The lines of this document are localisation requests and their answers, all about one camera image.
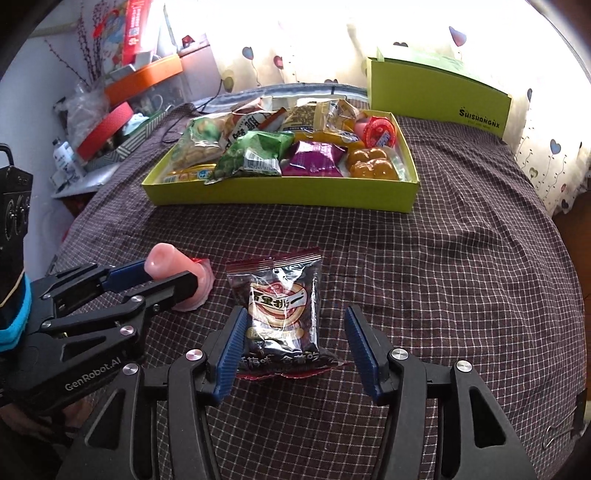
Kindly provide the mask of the clear plastic bag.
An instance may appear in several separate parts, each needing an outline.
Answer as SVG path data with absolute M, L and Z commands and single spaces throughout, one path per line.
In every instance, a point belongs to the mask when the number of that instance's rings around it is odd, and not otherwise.
M 101 88 L 90 89 L 82 81 L 76 83 L 73 93 L 53 105 L 69 144 L 77 149 L 93 129 L 109 113 L 109 101 Z

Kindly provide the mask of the orange storage box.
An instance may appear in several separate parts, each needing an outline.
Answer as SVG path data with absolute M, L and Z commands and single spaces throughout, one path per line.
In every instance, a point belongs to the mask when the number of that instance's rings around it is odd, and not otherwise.
M 169 55 L 115 81 L 104 89 L 111 107 L 137 96 L 149 88 L 183 72 L 178 55 Z

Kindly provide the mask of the white side table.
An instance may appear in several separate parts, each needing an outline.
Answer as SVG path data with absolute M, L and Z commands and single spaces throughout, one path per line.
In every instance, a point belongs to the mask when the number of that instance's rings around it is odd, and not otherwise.
M 77 195 L 96 193 L 111 179 L 119 166 L 119 163 L 114 163 L 91 171 L 81 180 L 73 184 L 68 184 L 59 191 L 55 191 L 51 195 L 51 198 L 64 199 Z

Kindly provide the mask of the heart pattern curtain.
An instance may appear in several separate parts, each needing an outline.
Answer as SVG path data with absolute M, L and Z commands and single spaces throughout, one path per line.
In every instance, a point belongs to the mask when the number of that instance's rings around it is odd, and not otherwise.
M 590 176 L 590 79 L 527 1 L 199 1 L 232 89 L 338 82 L 365 87 L 377 54 L 449 60 L 512 100 L 504 140 L 550 214 Z

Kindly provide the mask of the orange pastry snack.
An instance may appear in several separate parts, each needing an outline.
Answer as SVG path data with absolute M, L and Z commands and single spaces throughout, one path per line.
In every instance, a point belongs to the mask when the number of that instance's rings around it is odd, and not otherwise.
M 399 181 L 401 175 L 392 156 L 384 148 L 373 147 L 349 152 L 346 169 L 353 178 Z

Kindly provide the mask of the red white carton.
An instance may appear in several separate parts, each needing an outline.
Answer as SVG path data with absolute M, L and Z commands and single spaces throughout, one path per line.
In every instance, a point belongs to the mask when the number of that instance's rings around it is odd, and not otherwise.
M 133 64 L 136 57 L 148 51 L 148 17 L 150 0 L 129 0 L 125 11 L 122 63 Z

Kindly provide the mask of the long yellow snack packet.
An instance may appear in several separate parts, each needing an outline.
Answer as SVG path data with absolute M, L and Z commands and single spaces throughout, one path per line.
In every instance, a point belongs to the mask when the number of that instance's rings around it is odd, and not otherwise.
M 198 164 L 179 170 L 172 170 L 163 175 L 161 183 L 179 183 L 206 181 L 214 171 L 216 164 Z

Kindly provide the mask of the green snack packet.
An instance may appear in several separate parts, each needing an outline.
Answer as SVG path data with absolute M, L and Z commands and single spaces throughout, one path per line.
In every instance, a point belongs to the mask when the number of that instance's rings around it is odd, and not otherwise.
M 293 133 L 249 131 L 221 155 L 205 184 L 237 177 L 280 177 L 280 162 L 293 144 Z

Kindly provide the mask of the striped green white box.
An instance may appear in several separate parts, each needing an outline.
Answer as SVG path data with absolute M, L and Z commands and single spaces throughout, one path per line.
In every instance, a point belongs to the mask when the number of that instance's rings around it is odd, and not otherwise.
M 162 123 L 168 114 L 168 110 L 156 112 L 145 122 L 143 122 L 138 128 L 136 128 L 133 133 L 116 149 L 90 160 L 84 166 L 85 171 L 90 173 L 92 171 L 98 170 L 99 168 L 123 162 L 145 142 L 145 140 Z

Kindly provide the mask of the orange bread snack packet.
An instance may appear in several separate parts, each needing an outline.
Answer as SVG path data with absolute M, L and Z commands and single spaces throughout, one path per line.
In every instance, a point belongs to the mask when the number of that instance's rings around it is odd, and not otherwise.
M 287 110 L 284 108 L 276 111 L 259 110 L 246 113 L 238 118 L 235 126 L 231 128 L 225 137 L 225 147 L 228 148 L 235 144 L 238 139 L 251 131 L 276 132 L 283 125 L 283 120 L 286 117 Z

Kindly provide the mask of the blue striped towel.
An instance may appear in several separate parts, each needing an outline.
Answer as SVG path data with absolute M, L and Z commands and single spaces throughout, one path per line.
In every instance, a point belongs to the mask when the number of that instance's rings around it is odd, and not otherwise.
M 259 97 L 273 98 L 317 98 L 317 97 L 341 97 L 346 100 L 369 103 L 368 92 L 360 88 L 341 83 L 287 83 L 257 87 L 243 90 L 238 93 L 217 94 L 213 97 L 193 102 L 198 111 L 211 113 L 217 110 L 231 108 L 240 102 L 249 103 Z

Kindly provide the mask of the red jelly cup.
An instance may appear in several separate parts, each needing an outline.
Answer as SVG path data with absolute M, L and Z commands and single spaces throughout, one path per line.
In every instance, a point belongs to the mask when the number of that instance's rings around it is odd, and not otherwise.
M 386 117 L 372 116 L 356 121 L 355 133 L 367 148 L 393 148 L 397 140 L 397 129 Z

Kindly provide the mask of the plaid bed sheet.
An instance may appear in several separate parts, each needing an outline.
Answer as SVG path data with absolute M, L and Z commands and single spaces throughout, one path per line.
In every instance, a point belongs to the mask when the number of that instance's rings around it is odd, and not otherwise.
M 349 358 L 342 318 L 360 306 L 391 342 L 441 365 L 470 361 L 496 396 L 536 474 L 570 455 L 552 429 L 572 420 L 586 383 L 584 302 L 573 263 L 545 207 L 496 137 L 402 119 L 421 187 L 410 214 L 287 205 L 153 205 L 141 183 L 189 111 L 173 112 L 75 219 L 54 270 L 121 265 L 159 242 L 211 260 L 216 280 L 191 314 L 152 324 L 146 360 L 177 359 L 224 323 L 233 306 L 228 262 L 318 248 L 321 342 Z

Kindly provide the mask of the dark plum snack packet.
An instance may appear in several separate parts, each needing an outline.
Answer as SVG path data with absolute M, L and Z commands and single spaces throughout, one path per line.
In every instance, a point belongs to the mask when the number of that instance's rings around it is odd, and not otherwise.
M 318 248 L 232 261 L 225 274 L 236 302 L 249 314 L 239 377 L 298 379 L 342 366 L 321 346 Z

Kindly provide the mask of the green lidded gift box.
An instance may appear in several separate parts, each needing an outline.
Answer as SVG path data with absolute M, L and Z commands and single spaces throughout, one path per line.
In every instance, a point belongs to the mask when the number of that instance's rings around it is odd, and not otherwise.
M 511 106 L 505 92 L 446 69 L 399 59 L 370 58 L 367 75 L 374 110 L 504 135 Z

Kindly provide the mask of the white lotion bottle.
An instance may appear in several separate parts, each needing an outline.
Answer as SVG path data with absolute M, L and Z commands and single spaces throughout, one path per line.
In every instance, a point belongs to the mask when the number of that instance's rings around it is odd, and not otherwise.
M 69 143 L 55 138 L 52 145 L 54 147 L 53 158 L 56 169 L 63 174 L 66 181 L 76 181 L 78 176 L 74 165 L 74 153 Z

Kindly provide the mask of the green white cracker packet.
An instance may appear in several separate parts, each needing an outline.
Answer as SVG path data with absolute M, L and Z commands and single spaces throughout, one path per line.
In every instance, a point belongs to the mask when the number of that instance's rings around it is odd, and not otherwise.
M 169 167 L 182 170 L 218 159 L 228 148 L 230 118 L 231 114 L 222 114 L 191 120 L 170 151 Z

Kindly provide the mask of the red round tin lid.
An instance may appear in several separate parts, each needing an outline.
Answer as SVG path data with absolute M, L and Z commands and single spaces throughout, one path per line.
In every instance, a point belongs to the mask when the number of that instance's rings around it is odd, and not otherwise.
M 90 161 L 132 116 L 133 110 L 127 102 L 118 105 L 84 138 L 76 149 L 78 156 L 84 162 Z

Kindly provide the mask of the purple snack packet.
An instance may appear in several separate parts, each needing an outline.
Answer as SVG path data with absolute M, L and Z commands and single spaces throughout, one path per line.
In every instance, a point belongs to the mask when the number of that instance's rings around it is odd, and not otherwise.
M 339 161 L 346 150 L 332 143 L 297 141 L 280 162 L 283 176 L 341 177 Z

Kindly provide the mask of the shallow green tray box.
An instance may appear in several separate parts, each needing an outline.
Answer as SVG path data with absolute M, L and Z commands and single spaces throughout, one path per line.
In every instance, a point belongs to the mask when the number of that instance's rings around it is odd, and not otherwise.
M 153 167 L 141 186 L 152 204 L 279 204 L 346 207 L 410 213 L 421 186 L 402 127 L 390 112 L 365 109 L 367 116 L 389 119 L 397 130 L 396 152 L 401 158 L 404 180 L 355 179 L 349 177 L 238 177 L 206 185 L 202 180 L 161 183 L 170 155 Z

